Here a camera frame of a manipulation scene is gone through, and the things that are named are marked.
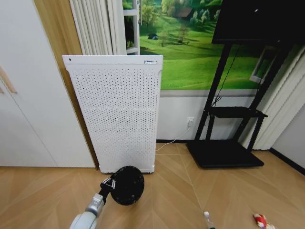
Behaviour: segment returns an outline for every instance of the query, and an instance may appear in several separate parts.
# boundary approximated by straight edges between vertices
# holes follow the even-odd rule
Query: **white perforated panel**
[[[99,58],[100,63],[87,63],[88,58]],[[145,60],[157,64],[144,64]],[[154,171],[162,60],[64,56],[102,172],[127,165]]]

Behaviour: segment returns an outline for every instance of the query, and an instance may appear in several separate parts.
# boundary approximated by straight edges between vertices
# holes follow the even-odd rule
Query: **white cable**
[[[161,147],[160,147],[159,149],[157,149],[156,151],[159,151],[160,149],[162,149],[162,148],[163,148],[164,146],[166,146],[167,144],[173,143],[173,142],[176,141],[179,137],[182,137],[183,135],[185,135],[186,132],[188,132],[190,128],[191,128],[191,127],[189,126],[189,127],[186,129],[186,131],[184,131],[180,136],[176,137],[173,141],[164,144],[163,146],[161,146]]]

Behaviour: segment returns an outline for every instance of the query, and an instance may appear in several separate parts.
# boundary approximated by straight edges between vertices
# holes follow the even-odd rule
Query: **black tv stand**
[[[202,168],[258,167],[264,165],[264,163],[255,157],[251,152],[263,120],[265,117],[267,117],[265,114],[257,110],[257,106],[259,105],[278,70],[282,66],[285,58],[292,48],[292,45],[283,45],[279,48],[279,52],[250,107],[212,107],[213,99],[223,74],[231,47],[231,43],[224,45],[212,82],[212,86],[197,129],[196,137],[193,141],[187,143],[187,147],[191,155],[197,164]],[[205,140],[200,140],[202,130],[208,115],[210,116],[210,121],[206,138]],[[242,118],[243,120],[241,121],[232,139],[211,140],[210,138],[215,117]],[[252,133],[248,148],[246,149],[238,142],[238,139],[244,131],[244,128],[248,124],[250,118],[257,118],[257,122]]]

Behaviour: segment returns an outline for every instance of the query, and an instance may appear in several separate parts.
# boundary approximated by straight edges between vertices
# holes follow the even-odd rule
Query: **white curtain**
[[[258,107],[268,117],[264,119],[254,149],[270,149],[305,104],[305,46],[294,47],[285,62]],[[246,135],[245,147],[253,129]]]
[[[122,0],[70,0],[83,55],[126,55]]]

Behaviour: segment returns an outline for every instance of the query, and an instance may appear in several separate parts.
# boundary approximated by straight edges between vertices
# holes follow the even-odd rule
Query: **cabinet door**
[[[0,64],[14,100],[59,167],[94,167],[33,1],[2,1]]]
[[[0,166],[56,166],[0,79]]]

